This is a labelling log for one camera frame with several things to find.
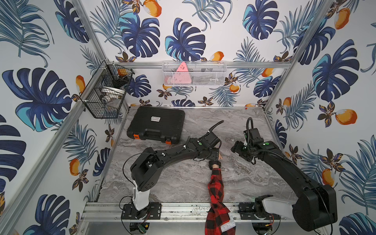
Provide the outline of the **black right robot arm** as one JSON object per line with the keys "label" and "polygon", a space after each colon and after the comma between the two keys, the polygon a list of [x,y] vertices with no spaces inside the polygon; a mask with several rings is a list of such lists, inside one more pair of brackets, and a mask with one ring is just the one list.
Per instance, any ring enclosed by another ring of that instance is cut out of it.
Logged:
{"label": "black right robot arm", "polygon": [[258,217],[279,215],[294,219],[305,231],[311,232],[338,220],[336,192],[306,175],[272,141],[264,141],[253,119],[248,118],[244,131],[246,142],[237,141],[231,151],[242,159],[256,164],[257,160],[272,167],[291,187],[297,200],[279,199],[271,194],[255,198],[253,213]]}

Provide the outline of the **red plaid sleeved forearm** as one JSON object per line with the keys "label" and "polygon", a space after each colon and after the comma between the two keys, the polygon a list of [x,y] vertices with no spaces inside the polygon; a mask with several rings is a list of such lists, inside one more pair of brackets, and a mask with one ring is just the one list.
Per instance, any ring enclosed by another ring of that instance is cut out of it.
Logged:
{"label": "red plaid sleeved forearm", "polygon": [[205,234],[206,235],[235,235],[236,225],[230,210],[223,203],[224,185],[220,168],[211,170],[211,179],[208,183],[211,207],[208,211]]}

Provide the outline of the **black wrist watch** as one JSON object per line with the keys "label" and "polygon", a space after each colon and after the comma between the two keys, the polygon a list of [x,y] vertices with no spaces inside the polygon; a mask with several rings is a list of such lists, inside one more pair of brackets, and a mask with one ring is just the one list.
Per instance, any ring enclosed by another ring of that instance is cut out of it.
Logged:
{"label": "black wrist watch", "polygon": [[213,170],[215,168],[221,168],[221,162],[219,160],[210,160],[209,169]]}

